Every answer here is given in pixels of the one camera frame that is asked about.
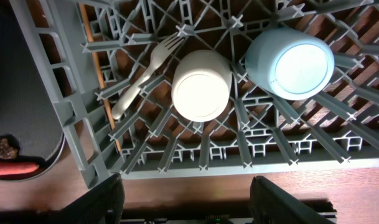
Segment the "orange carrot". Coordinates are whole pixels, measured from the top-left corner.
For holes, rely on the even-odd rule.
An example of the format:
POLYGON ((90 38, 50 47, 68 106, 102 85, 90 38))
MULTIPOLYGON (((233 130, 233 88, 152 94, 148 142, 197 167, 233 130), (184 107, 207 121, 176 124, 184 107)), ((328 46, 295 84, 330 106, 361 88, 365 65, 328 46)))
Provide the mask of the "orange carrot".
POLYGON ((0 176, 28 174, 36 171, 39 165, 35 162, 6 162, 0 161, 0 176))

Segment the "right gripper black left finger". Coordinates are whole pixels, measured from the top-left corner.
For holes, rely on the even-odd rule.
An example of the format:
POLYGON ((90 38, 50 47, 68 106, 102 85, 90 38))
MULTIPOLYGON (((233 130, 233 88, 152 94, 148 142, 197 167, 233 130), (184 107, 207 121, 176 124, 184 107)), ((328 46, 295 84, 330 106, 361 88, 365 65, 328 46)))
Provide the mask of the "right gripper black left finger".
POLYGON ((124 200, 121 176, 113 174, 59 211, 57 223, 120 223, 124 200))

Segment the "light blue cup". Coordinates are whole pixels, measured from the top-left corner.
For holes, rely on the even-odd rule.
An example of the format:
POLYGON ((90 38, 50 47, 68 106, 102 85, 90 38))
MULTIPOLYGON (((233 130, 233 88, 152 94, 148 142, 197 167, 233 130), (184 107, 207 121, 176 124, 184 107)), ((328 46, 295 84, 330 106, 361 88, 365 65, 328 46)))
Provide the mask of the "light blue cup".
POLYGON ((332 78, 335 59, 317 37, 290 28, 262 32, 245 55, 249 79, 287 100, 304 100, 322 91, 332 78))

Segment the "white plastic fork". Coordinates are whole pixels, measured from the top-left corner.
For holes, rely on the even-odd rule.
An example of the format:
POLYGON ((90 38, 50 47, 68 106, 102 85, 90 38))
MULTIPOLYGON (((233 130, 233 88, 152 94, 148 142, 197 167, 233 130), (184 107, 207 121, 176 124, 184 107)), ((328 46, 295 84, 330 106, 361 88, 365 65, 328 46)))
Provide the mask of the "white plastic fork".
POLYGON ((170 54, 178 48, 184 41, 183 37, 179 37, 176 33, 160 42, 151 52, 151 60, 148 68, 144 73, 128 88, 124 95, 117 101, 111 109, 112 118, 119 120, 124 112, 129 108, 135 97, 141 91, 140 85, 148 81, 151 75, 164 63, 170 54))

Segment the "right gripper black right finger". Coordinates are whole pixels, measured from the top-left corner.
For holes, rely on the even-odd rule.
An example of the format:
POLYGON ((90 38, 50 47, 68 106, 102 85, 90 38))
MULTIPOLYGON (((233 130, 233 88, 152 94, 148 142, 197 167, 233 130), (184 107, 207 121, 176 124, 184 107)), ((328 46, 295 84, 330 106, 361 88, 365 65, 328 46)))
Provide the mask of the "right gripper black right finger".
POLYGON ((250 212, 253 222, 260 224, 331 223, 330 220, 261 175, 254 177, 251 182, 250 212))

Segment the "brown food scrap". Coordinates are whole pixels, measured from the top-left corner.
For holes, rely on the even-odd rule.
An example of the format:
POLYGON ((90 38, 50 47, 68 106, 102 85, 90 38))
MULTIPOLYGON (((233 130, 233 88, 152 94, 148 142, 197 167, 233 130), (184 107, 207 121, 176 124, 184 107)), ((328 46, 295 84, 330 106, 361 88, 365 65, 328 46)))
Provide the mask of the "brown food scrap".
POLYGON ((6 138, 0 138, 0 159, 15 159, 18 149, 11 146, 6 138))

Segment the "white paper cup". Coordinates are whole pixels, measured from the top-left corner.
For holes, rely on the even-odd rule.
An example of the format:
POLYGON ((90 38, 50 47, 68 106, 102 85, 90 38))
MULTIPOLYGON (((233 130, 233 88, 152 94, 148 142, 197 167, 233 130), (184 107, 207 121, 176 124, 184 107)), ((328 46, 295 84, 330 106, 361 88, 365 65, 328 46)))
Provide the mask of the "white paper cup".
POLYGON ((171 98, 181 116, 206 122, 225 110, 231 86, 232 73, 228 62, 211 50, 196 50, 179 62, 171 98))

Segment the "wooden chopstick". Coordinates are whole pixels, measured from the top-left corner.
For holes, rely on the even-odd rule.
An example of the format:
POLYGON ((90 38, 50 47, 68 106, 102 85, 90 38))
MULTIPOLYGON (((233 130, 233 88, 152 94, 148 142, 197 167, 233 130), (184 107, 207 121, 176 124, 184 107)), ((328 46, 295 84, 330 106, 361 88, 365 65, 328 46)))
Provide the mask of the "wooden chopstick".
MULTIPOLYGON (((84 25, 84 29, 85 29, 85 33, 86 33, 88 42, 92 43, 94 41, 94 38, 93 38, 92 31, 91 31, 90 21, 88 20, 88 14, 87 14, 86 7, 85 7, 84 4, 80 3, 79 4, 79 9, 80 9, 80 14, 82 16, 83 25, 84 25)), ((95 71, 96 71, 98 83, 100 85, 100 89, 102 90, 102 89, 105 88, 105 82, 104 82, 104 79, 103 79, 103 73, 101 71, 100 61, 99 61, 99 58, 98 58, 98 54, 96 52, 92 52, 91 56, 92 56, 92 59, 93 59, 93 62, 94 62, 94 66, 95 66, 95 71)), ((110 102, 109 102, 109 100, 103 100, 103 104, 105 106, 105 111, 106 111, 106 115, 107 115, 107 118, 108 118, 108 121, 109 121, 109 124, 110 124, 110 128, 113 131, 115 129, 116 125, 115 125, 115 121, 114 121, 114 119, 112 117, 112 114, 111 114, 110 102)))

